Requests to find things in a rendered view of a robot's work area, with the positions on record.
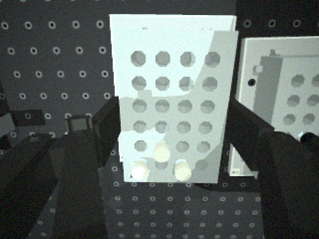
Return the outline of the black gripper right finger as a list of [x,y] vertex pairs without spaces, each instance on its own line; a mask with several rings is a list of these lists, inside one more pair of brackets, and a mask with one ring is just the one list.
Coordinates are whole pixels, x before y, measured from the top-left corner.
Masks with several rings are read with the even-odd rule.
[[235,98],[224,134],[258,171],[264,239],[319,239],[319,136],[298,141]]

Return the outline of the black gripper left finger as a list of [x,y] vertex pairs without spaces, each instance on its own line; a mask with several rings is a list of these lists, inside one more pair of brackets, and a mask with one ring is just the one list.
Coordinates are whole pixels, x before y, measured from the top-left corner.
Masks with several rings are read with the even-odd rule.
[[34,133],[0,158],[0,239],[27,239],[59,180],[51,239],[109,239],[99,168],[121,133],[119,96],[65,123],[63,136]]

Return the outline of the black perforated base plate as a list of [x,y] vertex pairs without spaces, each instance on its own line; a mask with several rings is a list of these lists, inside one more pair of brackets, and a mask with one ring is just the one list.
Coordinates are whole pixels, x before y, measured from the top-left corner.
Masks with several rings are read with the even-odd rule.
[[[128,14],[236,16],[230,98],[242,39],[319,36],[319,0],[0,0],[0,114],[16,128],[0,158],[115,96],[110,15]],[[224,135],[217,183],[125,182],[118,139],[99,168],[109,239],[264,239],[259,185],[229,175],[229,152]]]

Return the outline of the white block with round holes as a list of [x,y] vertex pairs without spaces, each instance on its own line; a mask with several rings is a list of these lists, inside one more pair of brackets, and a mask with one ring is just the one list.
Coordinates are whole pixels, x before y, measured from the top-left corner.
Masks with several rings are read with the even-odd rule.
[[261,56],[260,66],[253,112],[298,141],[319,136],[319,55]]
[[[238,31],[115,30],[124,179],[217,183]],[[154,159],[164,140],[169,159]],[[144,180],[132,177],[137,159]],[[175,178],[179,159],[186,181]]]

